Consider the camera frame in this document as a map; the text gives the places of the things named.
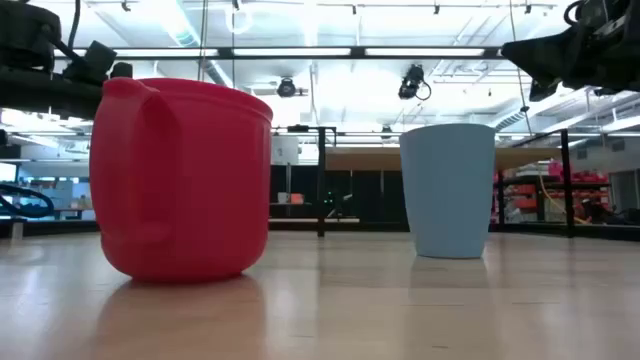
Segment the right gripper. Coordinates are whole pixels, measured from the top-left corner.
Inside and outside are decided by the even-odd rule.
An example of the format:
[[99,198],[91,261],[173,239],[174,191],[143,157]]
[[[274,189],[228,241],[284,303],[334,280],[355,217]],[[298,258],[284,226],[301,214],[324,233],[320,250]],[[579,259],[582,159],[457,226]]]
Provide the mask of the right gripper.
[[562,81],[606,94],[640,92],[640,0],[576,0],[564,20],[570,28],[559,34],[501,48],[533,78],[530,102],[554,95]]

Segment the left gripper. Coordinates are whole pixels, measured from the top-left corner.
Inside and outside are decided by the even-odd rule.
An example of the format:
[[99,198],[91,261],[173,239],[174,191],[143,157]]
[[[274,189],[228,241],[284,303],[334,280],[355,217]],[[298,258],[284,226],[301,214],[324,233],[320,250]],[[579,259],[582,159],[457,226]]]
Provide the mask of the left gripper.
[[101,85],[0,66],[0,108],[92,119],[101,98]]

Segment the light blue plastic cup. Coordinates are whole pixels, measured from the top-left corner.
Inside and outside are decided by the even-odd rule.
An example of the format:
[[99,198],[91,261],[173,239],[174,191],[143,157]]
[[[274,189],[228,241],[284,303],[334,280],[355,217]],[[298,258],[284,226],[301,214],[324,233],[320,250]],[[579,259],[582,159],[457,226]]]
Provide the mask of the light blue plastic cup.
[[481,124],[440,124],[408,131],[399,141],[416,253],[480,258],[491,217],[495,130]]

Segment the red plastic mug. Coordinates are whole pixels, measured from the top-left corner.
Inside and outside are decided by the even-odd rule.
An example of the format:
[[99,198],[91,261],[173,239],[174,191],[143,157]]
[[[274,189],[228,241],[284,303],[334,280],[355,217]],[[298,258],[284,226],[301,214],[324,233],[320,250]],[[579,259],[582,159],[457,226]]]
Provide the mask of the red plastic mug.
[[89,180],[108,262],[175,283],[253,266],[268,237],[272,118],[257,97],[212,83],[107,81]]

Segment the rack with red bins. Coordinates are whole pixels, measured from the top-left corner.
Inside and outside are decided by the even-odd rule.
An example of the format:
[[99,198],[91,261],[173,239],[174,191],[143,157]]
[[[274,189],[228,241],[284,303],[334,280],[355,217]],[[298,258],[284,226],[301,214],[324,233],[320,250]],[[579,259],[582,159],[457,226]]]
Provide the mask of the rack with red bins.
[[567,177],[560,161],[547,160],[494,175],[492,221],[565,223],[566,179],[570,181],[575,224],[604,224],[615,214],[605,174],[573,171]]

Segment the black partition panels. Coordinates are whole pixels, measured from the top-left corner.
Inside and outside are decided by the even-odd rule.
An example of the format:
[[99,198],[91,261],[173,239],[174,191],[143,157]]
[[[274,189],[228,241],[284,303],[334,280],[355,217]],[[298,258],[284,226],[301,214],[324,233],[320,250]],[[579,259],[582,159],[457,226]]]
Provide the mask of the black partition panels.
[[[277,194],[287,192],[290,202],[279,204]],[[292,204],[291,194],[304,195]],[[318,194],[317,168],[308,165],[271,167],[270,216],[314,218],[323,201],[327,219],[353,219],[359,223],[406,223],[402,174],[399,171],[327,170],[325,192]]]

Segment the wooden shelf with black frame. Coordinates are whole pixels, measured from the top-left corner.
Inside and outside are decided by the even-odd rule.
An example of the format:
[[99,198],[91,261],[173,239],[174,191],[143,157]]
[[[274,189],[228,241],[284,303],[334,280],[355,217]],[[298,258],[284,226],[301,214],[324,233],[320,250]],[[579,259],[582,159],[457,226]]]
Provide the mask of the wooden shelf with black frame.
[[[559,148],[528,148],[524,143],[514,147],[498,148],[496,150],[495,171],[500,173],[519,166],[530,164],[537,161],[549,160],[551,158],[562,159],[563,171],[565,176],[570,176],[570,159],[568,148],[568,132],[562,130],[561,146]],[[320,174],[318,179],[325,181],[325,172],[327,170],[360,170],[360,171],[399,171],[401,169],[400,150],[398,148],[324,148],[324,155],[321,157]],[[566,210],[567,221],[565,224],[569,232],[568,238],[573,238],[574,223],[573,207],[571,199],[570,181],[566,179]],[[355,220],[338,221],[338,220],[319,220],[314,219],[317,224],[317,235],[322,237],[326,232],[324,225],[329,222],[352,222],[359,223]],[[284,219],[285,221],[297,222],[299,219]],[[496,223],[504,225],[506,222],[499,219]]]

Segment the black overhead frame bar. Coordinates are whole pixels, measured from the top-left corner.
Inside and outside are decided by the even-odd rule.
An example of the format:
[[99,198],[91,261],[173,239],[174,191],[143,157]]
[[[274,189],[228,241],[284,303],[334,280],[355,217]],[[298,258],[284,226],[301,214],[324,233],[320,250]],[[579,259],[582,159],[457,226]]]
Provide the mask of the black overhead frame bar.
[[504,60],[500,47],[221,47],[114,48],[123,60],[256,60],[256,59],[442,59]]

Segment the black table border rail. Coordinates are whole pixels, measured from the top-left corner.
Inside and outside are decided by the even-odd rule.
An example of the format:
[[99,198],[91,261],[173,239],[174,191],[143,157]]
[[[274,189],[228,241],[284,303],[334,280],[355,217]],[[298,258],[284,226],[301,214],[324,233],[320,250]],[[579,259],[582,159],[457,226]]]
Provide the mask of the black table border rail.
[[[9,238],[14,221],[0,219],[0,239]],[[271,231],[317,231],[314,219],[299,219],[297,222],[284,219],[272,219],[269,222]],[[324,225],[325,232],[408,232],[409,227],[403,223],[352,223],[329,222]],[[31,221],[23,223],[23,236],[47,236],[73,233],[97,232],[99,226],[95,221]],[[490,232],[544,234],[552,236],[569,236],[567,226],[560,223],[506,223],[490,224]],[[640,243],[640,226],[631,225],[575,225],[575,238],[595,238]]]

